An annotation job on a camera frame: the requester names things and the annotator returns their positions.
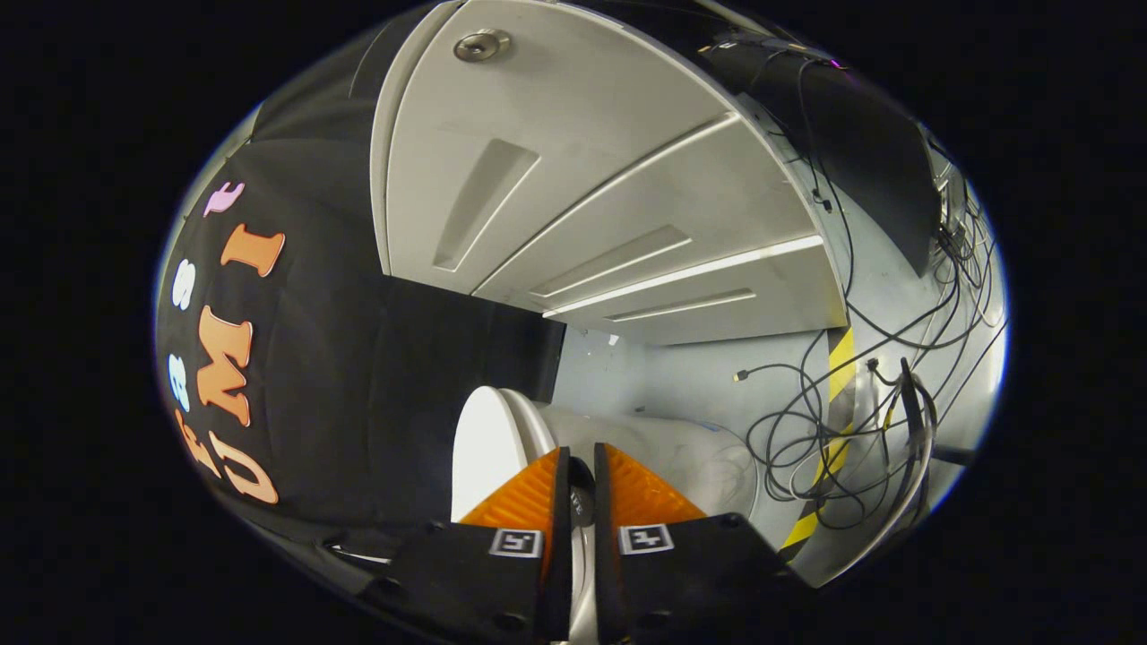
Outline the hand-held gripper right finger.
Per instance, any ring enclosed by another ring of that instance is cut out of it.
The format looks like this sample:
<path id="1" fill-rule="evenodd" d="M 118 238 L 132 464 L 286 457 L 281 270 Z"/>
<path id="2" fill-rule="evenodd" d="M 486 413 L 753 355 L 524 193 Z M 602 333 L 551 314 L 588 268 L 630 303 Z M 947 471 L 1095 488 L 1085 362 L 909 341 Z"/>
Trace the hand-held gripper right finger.
<path id="1" fill-rule="evenodd" d="M 812 590 L 746 515 L 700 510 L 611 444 L 594 468 L 599 642 L 785 642 Z"/>

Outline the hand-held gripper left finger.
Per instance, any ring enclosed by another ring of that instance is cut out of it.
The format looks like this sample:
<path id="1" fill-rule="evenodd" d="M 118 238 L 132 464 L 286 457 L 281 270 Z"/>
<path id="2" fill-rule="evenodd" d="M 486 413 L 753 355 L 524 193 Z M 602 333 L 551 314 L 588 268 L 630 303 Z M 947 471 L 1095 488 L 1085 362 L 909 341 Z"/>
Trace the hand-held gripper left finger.
<path id="1" fill-rule="evenodd" d="M 568 471 L 557 448 L 509 477 L 461 521 L 430 523 L 398 547 L 359 599 L 423 640 L 568 640 L 574 546 Z"/>

